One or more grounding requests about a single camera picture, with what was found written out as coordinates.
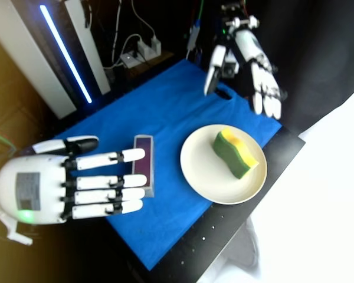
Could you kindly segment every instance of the green scouring pad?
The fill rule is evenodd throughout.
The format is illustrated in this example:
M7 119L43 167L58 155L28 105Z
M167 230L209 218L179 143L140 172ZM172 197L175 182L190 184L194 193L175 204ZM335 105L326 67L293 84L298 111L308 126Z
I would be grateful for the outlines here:
M230 128L225 128L218 133L213 148L237 179L241 179L258 165L258 161L252 156L247 145L235 137Z

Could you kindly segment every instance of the blue cloth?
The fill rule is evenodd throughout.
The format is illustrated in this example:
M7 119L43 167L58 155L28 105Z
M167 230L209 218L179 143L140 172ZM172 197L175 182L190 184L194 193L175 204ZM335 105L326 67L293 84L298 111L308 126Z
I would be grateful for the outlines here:
M204 97L205 77L183 60L58 136L99 136L99 148L92 153L132 148L137 134L154 136L155 198L144 199L137 212L107 218L148 270L211 205L182 174L179 156L185 139L200 127L228 124L246 131L263 147L281 127L273 119L255 115L233 90L229 90L231 100ZM84 175L130 172L130 164L118 164Z

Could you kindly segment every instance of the white robotic hand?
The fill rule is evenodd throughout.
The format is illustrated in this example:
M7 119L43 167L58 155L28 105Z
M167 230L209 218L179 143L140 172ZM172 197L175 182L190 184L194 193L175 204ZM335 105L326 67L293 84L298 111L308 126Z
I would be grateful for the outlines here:
M0 220L8 238L30 245L15 232L17 222L33 225L64 223L139 210L145 196L144 175L74 177L71 172L131 162L145 156L143 149L75 157L95 149L95 136L49 140L24 151L0 170Z
M235 17L225 23L227 29L221 45L217 45L211 56L204 87L205 95L216 90L220 78L234 78L240 67L249 68L251 74L251 102L256 114L263 111L268 117L281 117L281 91L273 76L273 68L260 47L251 28L258 27L253 16L240 20Z

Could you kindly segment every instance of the black curtain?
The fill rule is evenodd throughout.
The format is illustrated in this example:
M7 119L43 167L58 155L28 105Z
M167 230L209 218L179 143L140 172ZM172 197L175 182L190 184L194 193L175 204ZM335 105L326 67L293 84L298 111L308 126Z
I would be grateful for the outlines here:
M205 28L217 28L218 2L206 4L202 19L207 53L212 33ZM354 92L354 0L247 0L247 10L260 20L254 33L289 93L281 121L291 131L307 129Z

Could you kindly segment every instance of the plate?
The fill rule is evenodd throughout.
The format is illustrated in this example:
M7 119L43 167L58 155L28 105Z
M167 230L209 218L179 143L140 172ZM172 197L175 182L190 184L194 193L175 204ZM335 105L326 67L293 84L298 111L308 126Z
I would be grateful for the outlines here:
M212 148L217 134L226 127L246 143L259 162L240 180ZM261 147L246 132L233 126L215 124L193 132L182 146L180 162L189 185L204 198L223 205L235 205L253 198L266 180L267 164Z

